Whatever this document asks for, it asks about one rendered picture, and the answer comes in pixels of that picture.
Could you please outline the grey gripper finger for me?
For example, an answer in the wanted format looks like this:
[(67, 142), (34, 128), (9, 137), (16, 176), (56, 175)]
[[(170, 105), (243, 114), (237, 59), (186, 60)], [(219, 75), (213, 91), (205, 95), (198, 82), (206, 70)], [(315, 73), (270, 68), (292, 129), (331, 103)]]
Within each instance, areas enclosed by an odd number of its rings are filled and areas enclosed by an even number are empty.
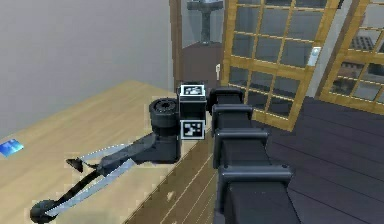
[(76, 183), (58, 200), (47, 199), (33, 205), (30, 210), (31, 221), (36, 224), (51, 222), (59, 214), (111, 184), (134, 165), (135, 162), (130, 158), (125, 161), (101, 161), (91, 173)]

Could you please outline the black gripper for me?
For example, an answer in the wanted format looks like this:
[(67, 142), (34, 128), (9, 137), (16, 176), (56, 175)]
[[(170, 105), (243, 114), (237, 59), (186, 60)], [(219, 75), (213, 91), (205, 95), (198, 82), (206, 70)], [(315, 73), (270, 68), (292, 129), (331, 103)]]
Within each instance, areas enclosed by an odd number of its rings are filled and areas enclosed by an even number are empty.
[[(108, 146), (86, 155), (67, 159), (72, 168), (82, 173), (83, 166), (92, 169), (98, 167), (98, 173), (106, 176), (131, 159), (140, 165), (145, 162), (172, 164), (181, 155), (178, 134), (178, 103), (174, 98), (160, 98), (149, 105), (152, 132), (139, 140), (128, 144)], [(102, 158), (100, 163), (90, 164), (89, 160)]]

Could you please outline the blue card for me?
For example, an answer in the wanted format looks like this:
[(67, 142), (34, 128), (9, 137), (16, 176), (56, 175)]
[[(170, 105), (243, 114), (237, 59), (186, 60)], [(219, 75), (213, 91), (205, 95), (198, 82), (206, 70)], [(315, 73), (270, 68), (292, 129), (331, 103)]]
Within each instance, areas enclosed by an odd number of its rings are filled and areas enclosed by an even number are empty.
[(0, 153), (4, 157), (9, 157), (23, 148), (24, 146), (19, 141), (16, 139), (10, 139), (0, 144)]

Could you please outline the light wooden table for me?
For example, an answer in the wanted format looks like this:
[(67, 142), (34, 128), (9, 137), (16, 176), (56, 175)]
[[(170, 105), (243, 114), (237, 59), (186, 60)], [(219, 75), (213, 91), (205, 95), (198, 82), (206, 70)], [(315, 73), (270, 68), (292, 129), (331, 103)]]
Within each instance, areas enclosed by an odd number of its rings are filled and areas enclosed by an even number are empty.
[[(0, 155), (0, 224), (33, 224), (31, 207), (56, 199), (81, 177), (67, 165), (150, 132), (148, 106), (167, 91), (123, 82), (14, 133), (23, 148)], [(51, 224), (212, 224), (212, 140), (186, 141), (176, 164), (133, 167)]]

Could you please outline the dark brown door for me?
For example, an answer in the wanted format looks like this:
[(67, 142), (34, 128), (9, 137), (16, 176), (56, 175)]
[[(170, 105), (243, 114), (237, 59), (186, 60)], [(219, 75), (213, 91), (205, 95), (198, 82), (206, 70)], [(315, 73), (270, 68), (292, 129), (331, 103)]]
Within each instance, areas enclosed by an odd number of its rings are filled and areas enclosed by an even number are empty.
[(184, 82), (218, 83), (223, 61), (224, 0), (169, 0), (173, 90)]

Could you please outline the wooden lattice glass door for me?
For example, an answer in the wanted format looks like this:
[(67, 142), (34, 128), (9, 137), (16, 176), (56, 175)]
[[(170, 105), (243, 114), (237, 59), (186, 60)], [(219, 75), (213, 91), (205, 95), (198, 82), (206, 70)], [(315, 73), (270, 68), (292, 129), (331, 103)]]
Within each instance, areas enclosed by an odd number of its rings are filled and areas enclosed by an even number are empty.
[(252, 118), (294, 129), (339, 0), (226, 0), (220, 84), (238, 87)]
[(384, 0), (352, 0), (316, 97), (384, 115)]

